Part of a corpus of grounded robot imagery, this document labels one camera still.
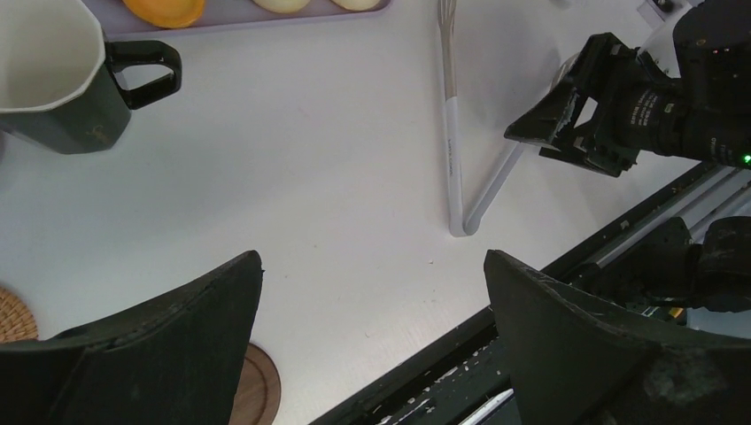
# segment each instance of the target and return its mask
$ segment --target woven rattan coaster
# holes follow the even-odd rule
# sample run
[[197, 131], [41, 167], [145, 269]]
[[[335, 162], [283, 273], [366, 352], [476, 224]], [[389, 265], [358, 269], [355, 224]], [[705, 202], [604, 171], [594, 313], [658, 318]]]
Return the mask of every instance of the woven rattan coaster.
[[34, 315], [28, 307], [11, 292], [0, 288], [0, 344], [37, 337]]
[[274, 362], [263, 350], [248, 344], [229, 425], [270, 425], [281, 400], [282, 385]]

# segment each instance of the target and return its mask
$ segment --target white table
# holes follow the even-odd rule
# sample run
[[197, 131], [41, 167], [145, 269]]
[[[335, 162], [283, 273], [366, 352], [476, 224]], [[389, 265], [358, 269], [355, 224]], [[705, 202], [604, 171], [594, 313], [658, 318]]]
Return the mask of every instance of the white table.
[[[307, 423], [485, 306], [487, 249], [542, 267], [692, 164], [643, 154], [612, 179], [527, 151], [479, 233], [450, 237], [436, 6], [395, 1], [375, 19], [170, 38], [182, 91], [137, 112], [111, 151], [6, 136], [0, 283], [41, 336], [258, 250], [252, 340], [281, 372], [278, 423]], [[504, 127], [590, 34], [649, 34], [637, 0], [460, 3], [472, 190]]]

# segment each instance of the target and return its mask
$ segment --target white handle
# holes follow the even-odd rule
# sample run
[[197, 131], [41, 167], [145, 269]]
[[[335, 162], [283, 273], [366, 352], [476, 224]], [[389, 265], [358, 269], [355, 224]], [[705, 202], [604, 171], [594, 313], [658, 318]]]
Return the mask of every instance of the white handle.
[[506, 155], [505, 152], [499, 155], [498, 161], [495, 163], [491, 178], [485, 184], [483, 191], [480, 192], [480, 197], [477, 199], [475, 206], [469, 210], [469, 216], [467, 222], [464, 224], [464, 232], [467, 236], [472, 236], [477, 233], [480, 228], [480, 220], [483, 219], [485, 212], [491, 206], [493, 199], [498, 195], [503, 183], [506, 182], [508, 175], [511, 174], [511, 170], [514, 169], [519, 158], [524, 153], [525, 145], [521, 143], [515, 143], [511, 152]]
[[449, 232], [466, 236], [464, 199], [461, 195], [461, 142], [459, 140], [459, 105], [456, 97], [445, 103], [446, 175], [448, 176]]

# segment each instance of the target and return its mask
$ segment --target lavender tray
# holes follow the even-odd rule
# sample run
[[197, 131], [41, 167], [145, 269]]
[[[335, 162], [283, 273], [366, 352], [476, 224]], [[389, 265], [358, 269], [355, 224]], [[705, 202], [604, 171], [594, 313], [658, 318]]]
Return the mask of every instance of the lavender tray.
[[83, 0], [102, 23], [102, 28], [110, 40], [137, 40], [292, 22], [365, 17], [382, 12], [392, 1], [381, 0], [381, 3], [370, 11], [349, 12], [330, 0], [311, 0], [302, 11], [282, 15], [260, 8], [252, 0], [207, 0], [203, 16], [192, 27], [163, 29], [138, 19], [121, 0]]

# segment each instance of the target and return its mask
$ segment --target egg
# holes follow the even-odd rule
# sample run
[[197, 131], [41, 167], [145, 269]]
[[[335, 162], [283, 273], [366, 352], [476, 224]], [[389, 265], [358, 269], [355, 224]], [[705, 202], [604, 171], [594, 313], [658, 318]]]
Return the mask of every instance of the egg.
[[253, 0], [255, 4], [274, 13], [294, 13], [303, 10], [310, 0]]
[[369, 11], [376, 7], [381, 0], [331, 0], [340, 7], [353, 12]]
[[204, 0], [124, 0], [138, 18], [162, 28], [185, 28], [204, 13]]

